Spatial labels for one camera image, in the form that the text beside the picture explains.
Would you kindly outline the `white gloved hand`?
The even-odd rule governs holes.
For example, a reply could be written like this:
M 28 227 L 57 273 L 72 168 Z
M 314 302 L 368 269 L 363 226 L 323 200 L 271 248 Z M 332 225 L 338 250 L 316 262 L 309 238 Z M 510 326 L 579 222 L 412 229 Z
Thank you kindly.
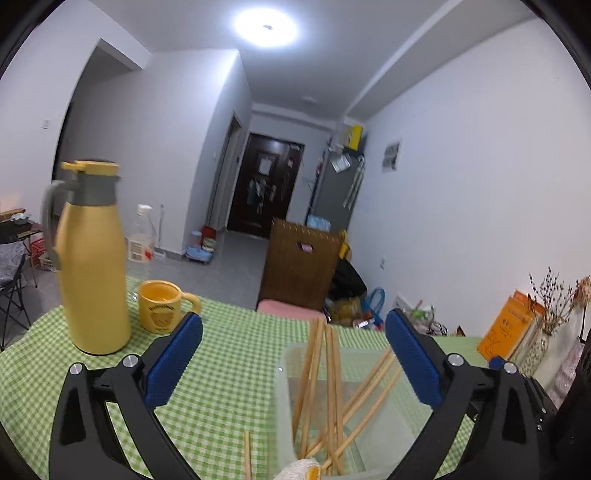
M 315 459 L 298 459 L 280 470 L 273 480 L 321 480 L 322 467 Z

